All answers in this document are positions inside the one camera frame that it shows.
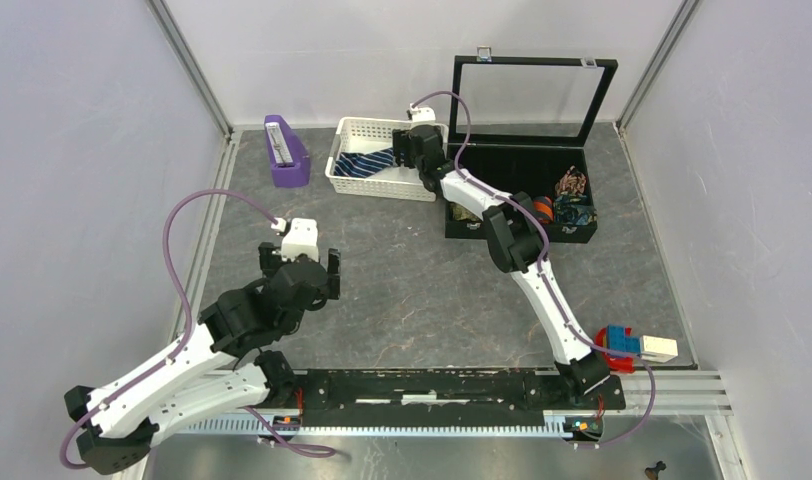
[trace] vertical metal post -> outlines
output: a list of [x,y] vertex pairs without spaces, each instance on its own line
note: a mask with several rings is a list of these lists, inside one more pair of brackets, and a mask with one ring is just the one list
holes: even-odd
[[226,118],[226,114],[223,113],[223,109],[221,109],[214,92],[209,88],[206,77],[203,75],[202,70],[200,70],[199,65],[197,65],[197,61],[194,59],[191,49],[188,48],[188,44],[185,42],[185,38],[182,36],[182,32],[180,32],[179,26],[173,19],[173,15],[171,15],[167,4],[164,0],[146,1],[147,5],[150,6],[150,10],[152,10],[156,16],[156,21],[162,27],[173,51],[176,53],[176,56],[179,57],[179,61],[182,62],[182,66],[185,68],[186,73],[188,73],[188,77],[194,84],[194,88],[197,89],[197,93],[209,109],[209,113],[212,115],[215,124],[220,131],[223,132],[224,136],[229,139],[229,136],[232,134],[232,124]]
[[633,116],[639,109],[639,105],[641,105],[642,100],[644,100],[651,85],[653,85],[654,80],[656,80],[656,77],[662,70],[662,66],[671,55],[671,51],[674,49],[677,39],[680,38],[680,35],[692,18],[692,15],[694,15],[697,10],[700,1],[701,0],[683,0],[680,4],[677,13],[671,20],[671,24],[668,25],[668,30],[665,31],[665,36],[662,37],[659,46],[656,48],[656,52],[654,52],[653,57],[650,59],[650,63],[648,63],[647,68],[645,68],[642,79],[639,81],[639,84],[636,85],[636,89],[633,91],[633,94],[630,95],[627,106],[624,107],[624,111],[621,112],[621,116],[616,122],[619,130],[626,129],[627,125],[632,121]]

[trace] black box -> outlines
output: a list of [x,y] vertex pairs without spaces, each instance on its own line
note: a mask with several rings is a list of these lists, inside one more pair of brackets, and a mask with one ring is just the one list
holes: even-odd
[[[588,109],[585,110],[585,117],[579,127],[574,128],[576,127],[575,124],[545,123],[543,131],[539,131],[539,134],[532,134],[530,132],[513,132],[515,128],[512,125],[492,125],[488,127],[492,132],[488,133],[486,128],[481,128],[485,126],[477,125],[472,127],[468,145],[462,152],[460,166],[467,168],[472,175],[483,182],[510,194],[523,191],[532,198],[546,195],[551,200],[555,196],[554,186],[556,183],[574,166],[587,178],[585,187],[586,204],[593,206],[594,197],[592,196],[591,178],[589,178],[583,146],[597,118],[598,110],[600,110],[609,89],[609,84],[615,76],[618,62],[615,60],[579,58],[489,57],[487,59],[477,56],[456,56],[453,67],[453,92],[456,94],[461,94],[462,70],[465,65],[478,65],[478,68],[469,67],[469,71],[473,70],[477,73],[488,72],[488,70],[485,70],[487,68],[510,68],[508,66],[517,65],[519,66],[517,67],[518,73],[525,74],[523,76],[519,75],[521,78],[532,73],[543,74],[547,67],[564,67],[553,71],[571,74],[578,73],[574,72],[573,69],[586,70],[588,78],[593,79],[591,83],[596,83],[596,87],[594,87],[591,103],[588,105]],[[487,85],[488,88],[483,88],[484,91],[494,90],[490,83]],[[504,85],[500,84],[498,90],[502,90]],[[547,90],[545,94],[551,94],[550,89]],[[515,98],[516,101],[532,101],[534,102],[532,105],[537,105],[536,102],[539,101],[539,98],[544,98],[522,100],[521,95],[532,92],[515,91],[511,93],[517,97]],[[570,96],[569,89],[566,88],[564,93],[566,94],[564,100],[567,101]],[[479,102],[473,102],[472,98],[467,94],[464,94],[463,99],[468,102],[473,116],[474,106],[472,103],[479,104]],[[494,101],[496,105],[498,102],[504,102],[503,98],[489,100]],[[450,104],[450,134],[447,147],[449,158],[454,158],[459,147],[465,141],[466,124],[464,115],[461,117],[462,124],[459,125],[457,123],[460,121],[458,111],[459,102],[453,98]],[[573,135],[573,133],[564,136],[555,134],[572,129],[577,130],[576,135]],[[450,202],[447,203],[445,217],[445,238],[485,238],[481,222],[453,219]],[[551,242],[587,243],[597,230],[597,222],[594,221],[588,225],[551,223],[545,225],[545,230]]]

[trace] striped cloth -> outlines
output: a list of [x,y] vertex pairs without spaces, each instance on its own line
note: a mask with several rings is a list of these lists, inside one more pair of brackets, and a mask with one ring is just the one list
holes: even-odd
[[342,153],[335,161],[334,172],[339,177],[368,178],[393,165],[393,148],[371,153]]

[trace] plastic basket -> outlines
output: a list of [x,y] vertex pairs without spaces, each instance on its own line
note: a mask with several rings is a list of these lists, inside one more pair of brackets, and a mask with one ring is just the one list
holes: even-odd
[[[442,138],[447,146],[447,126]],[[418,172],[406,167],[389,167],[368,178],[351,178],[335,175],[335,160],[345,153],[371,153],[391,148],[391,131],[405,130],[411,122],[382,120],[378,118],[344,117],[338,122],[335,140],[327,160],[326,176],[338,193],[368,195],[371,197],[400,198],[404,200],[435,201],[435,193],[424,188]]]

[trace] floor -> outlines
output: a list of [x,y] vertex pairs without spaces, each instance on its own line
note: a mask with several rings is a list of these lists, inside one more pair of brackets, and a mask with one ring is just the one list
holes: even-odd
[[[607,417],[606,427],[623,432],[637,421]],[[574,452],[555,439],[303,437],[297,441],[329,445],[343,453],[331,459],[308,459],[258,445],[250,436],[175,435],[150,456],[146,478],[644,479],[644,469],[657,461],[667,467],[663,480],[722,478],[703,417],[653,417],[643,435],[590,452]]]
[[[489,259],[485,243],[445,240],[443,205],[336,194],[324,176],[334,129],[299,130],[312,180],[273,187],[261,131],[244,132],[230,188],[277,216],[318,221],[319,246],[342,252],[342,298],[307,313],[278,348],[294,368],[549,367],[550,345],[524,294]],[[607,324],[674,338],[694,363],[676,301],[620,141],[596,124],[585,148],[598,207],[586,245],[551,245],[559,285],[590,335]],[[261,275],[256,247],[267,221],[227,201],[203,303]]]

